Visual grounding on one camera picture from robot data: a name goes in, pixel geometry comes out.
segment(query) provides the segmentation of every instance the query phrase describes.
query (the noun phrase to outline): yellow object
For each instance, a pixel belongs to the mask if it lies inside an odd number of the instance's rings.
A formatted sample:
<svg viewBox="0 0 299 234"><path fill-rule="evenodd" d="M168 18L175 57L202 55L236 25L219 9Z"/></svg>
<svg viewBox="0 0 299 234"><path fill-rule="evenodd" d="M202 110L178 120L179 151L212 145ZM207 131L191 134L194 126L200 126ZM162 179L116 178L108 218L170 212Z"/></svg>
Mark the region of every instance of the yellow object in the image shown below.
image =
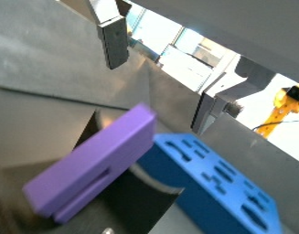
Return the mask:
<svg viewBox="0 0 299 234"><path fill-rule="evenodd" d="M281 90L277 93L274 99L274 110L270 114L270 117L262 124L262 127L258 128L257 133L267 138L270 133L274 131L285 117L290 112L298 113L299 112L299 96L297 95L299 91L299 85L291 87L289 92Z"/></svg>

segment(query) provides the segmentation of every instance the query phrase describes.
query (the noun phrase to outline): black cable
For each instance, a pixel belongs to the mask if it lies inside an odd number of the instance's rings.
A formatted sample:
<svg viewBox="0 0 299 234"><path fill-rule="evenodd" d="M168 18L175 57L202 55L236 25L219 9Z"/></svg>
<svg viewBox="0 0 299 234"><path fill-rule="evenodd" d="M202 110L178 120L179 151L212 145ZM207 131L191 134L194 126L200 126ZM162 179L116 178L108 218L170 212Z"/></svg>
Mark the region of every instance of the black cable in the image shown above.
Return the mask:
<svg viewBox="0 0 299 234"><path fill-rule="evenodd" d="M265 123L265 124L259 125L258 127L252 128L251 130L255 131L258 128L262 128L265 126L274 125L274 124L281 124L281 123L285 123L285 122L299 122L299 120L297 120L297 121L281 121L281 122Z"/></svg>

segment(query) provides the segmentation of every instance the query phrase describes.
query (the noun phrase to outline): purple foam piece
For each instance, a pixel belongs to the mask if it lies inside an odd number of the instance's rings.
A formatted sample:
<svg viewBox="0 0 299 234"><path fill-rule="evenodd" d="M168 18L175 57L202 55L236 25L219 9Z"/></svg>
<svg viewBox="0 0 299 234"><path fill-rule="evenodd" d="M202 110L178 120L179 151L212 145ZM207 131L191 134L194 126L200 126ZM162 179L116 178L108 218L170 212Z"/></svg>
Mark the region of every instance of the purple foam piece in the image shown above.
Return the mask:
<svg viewBox="0 0 299 234"><path fill-rule="evenodd" d="M23 187L37 215L65 223L152 146L155 113L138 104Z"/></svg>

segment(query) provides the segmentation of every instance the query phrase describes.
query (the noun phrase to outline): rectangular hole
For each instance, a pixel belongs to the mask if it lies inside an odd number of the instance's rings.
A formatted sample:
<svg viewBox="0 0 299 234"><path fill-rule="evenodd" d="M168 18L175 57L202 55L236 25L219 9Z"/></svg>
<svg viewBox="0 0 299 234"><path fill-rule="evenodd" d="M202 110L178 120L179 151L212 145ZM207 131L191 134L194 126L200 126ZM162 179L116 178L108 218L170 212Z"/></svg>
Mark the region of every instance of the rectangular hole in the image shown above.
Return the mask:
<svg viewBox="0 0 299 234"><path fill-rule="evenodd" d="M235 170L223 161L219 161L219 164L235 176Z"/></svg>
<svg viewBox="0 0 299 234"><path fill-rule="evenodd" d="M219 185L220 184L220 180L215 176L212 176L211 178L212 178L214 182L216 183L216 185Z"/></svg>
<svg viewBox="0 0 299 234"><path fill-rule="evenodd" d="M182 140L182 142L186 144L187 147L192 148L192 145L186 140Z"/></svg>
<svg viewBox="0 0 299 234"><path fill-rule="evenodd" d="M194 150L194 153L202 158L204 159L204 156L202 155L202 153L198 150Z"/></svg>
<svg viewBox="0 0 299 234"><path fill-rule="evenodd" d="M204 172L202 173L202 177L203 177L207 181L211 180L210 176L208 176Z"/></svg>
<svg viewBox="0 0 299 234"><path fill-rule="evenodd" d="M262 218L255 214L255 212L247 207L246 205L242 205L242 211L250 218L251 222L265 231L267 231L267 226L262 220Z"/></svg>
<svg viewBox="0 0 299 234"><path fill-rule="evenodd" d="M172 143L172 142L166 142L164 143L167 146L170 146L171 148L174 148L174 150L178 151L178 153L182 156L182 159L188 163L192 159L184 154L184 152L182 151L182 149Z"/></svg>
<svg viewBox="0 0 299 234"><path fill-rule="evenodd" d="M218 172L218 174L220 175L220 177L228 182L232 183L234 179L224 173L224 171L222 170L220 167L218 167L216 165L214 166L214 170Z"/></svg>
<svg viewBox="0 0 299 234"><path fill-rule="evenodd" d="M265 200L265 202L270 202L270 199L265 196L262 192L258 193L258 196Z"/></svg>
<svg viewBox="0 0 299 234"><path fill-rule="evenodd" d="M215 186L215 189L219 191L220 194L226 195L226 191L220 186Z"/></svg>
<svg viewBox="0 0 299 234"><path fill-rule="evenodd" d="M243 181L243 184L244 184L250 189L254 188L252 184L251 184L247 180Z"/></svg>
<svg viewBox="0 0 299 234"><path fill-rule="evenodd" d="M266 211L263 204L261 203L259 199L255 196L248 196L248 201L251 204L255 205L258 209L261 209L262 211Z"/></svg>
<svg viewBox="0 0 299 234"><path fill-rule="evenodd" d="M210 151L206 149L206 147L203 145L200 145L200 143L198 143L196 141L192 141L198 146L199 148L208 154Z"/></svg>

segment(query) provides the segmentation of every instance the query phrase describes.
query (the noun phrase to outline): blue block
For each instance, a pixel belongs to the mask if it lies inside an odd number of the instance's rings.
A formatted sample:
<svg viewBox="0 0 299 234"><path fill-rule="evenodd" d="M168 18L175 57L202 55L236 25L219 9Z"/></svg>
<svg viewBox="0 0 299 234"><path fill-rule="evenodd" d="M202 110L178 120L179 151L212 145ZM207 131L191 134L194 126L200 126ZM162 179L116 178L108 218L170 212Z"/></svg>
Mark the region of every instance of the blue block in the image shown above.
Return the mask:
<svg viewBox="0 0 299 234"><path fill-rule="evenodd" d="M204 233L279 234L274 199L188 133L156 134L138 160L170 186L186 187L178 204Z"/></svg>

